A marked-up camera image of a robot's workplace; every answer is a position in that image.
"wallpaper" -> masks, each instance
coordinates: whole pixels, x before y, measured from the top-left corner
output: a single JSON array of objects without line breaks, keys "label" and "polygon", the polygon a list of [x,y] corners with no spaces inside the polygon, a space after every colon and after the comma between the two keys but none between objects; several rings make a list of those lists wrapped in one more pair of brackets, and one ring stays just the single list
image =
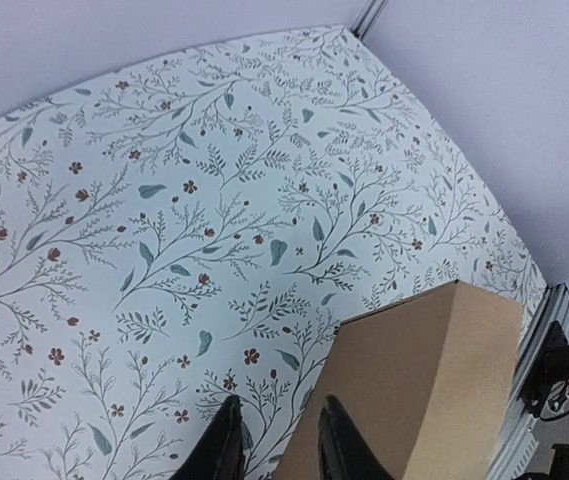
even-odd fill
[{"label": "wallpaper", "polygon": [[0,478],[168,478],[231,392],[247,478],[267,478],[339,323],[457,278],[525,303],[523,328],[545,288],[342,27],[24,105],[0,118]]}]

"brown cardboard box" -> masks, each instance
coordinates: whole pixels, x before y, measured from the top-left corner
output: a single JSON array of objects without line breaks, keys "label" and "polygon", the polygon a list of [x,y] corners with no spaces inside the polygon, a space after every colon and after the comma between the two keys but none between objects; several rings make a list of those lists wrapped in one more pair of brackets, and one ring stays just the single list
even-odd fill
[{"label": "brown cardboard box", "polygon": [[486,478],[521,320],[517,302],[453,282],[345,322],[275,480],[319,478],[329,393],[395,479]]}]

